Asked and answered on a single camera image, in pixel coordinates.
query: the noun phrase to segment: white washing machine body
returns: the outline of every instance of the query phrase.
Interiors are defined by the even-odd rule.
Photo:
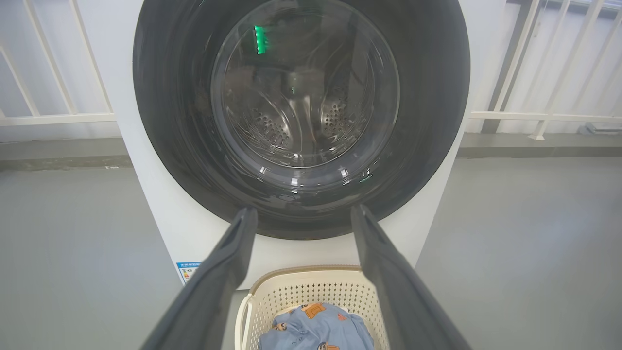
[[[501,18],[504,0],[460,0],[471,50],[470,94],[460,131],[427,184],[380,224],[414,267],[447,182],[465,120]],[[167,171],[143,126],[134,93],[132,53],[142,0],[78,0],[78,5],[114,114],[155,222],[180,280],[209,255],[229,223],[205,209]],[[358,265],[352,234],[322,240],[284,240],[258,235],[241,289],[281,268],[304,265]]]

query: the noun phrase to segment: glass pane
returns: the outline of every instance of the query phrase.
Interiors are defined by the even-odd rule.
[[[364,171],[390,137],[399,102],[386,41],[330,0],[273,0],[248,14],[218,54],[211,91],[241,164],[296,189]]]

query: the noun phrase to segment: washing machine door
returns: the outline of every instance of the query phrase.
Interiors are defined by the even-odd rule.
[[[440,166],[468,94],[457,0],[145,0],[134,88],[149,139],[201,205],[260,234],[351,232]]]

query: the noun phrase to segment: sticker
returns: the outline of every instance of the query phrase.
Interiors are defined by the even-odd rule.
[[[201,265],[201,262],[177,263],[177,268],[179,269],[179,272],[182,274],[184,284],[188,283],[188,281],[190,280],[190,277],[194,275],[199,265]]]

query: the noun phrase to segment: concrete floor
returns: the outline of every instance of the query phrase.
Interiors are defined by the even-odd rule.
[[[416,270],[473,349],[620,348],[621,174],[455,163]],[[0,173],[0,198],[0,349],[139,348],[181,286],[133,169]]]
[[[620,349],[622,159],[458,160],[416,270],[473,349]]]

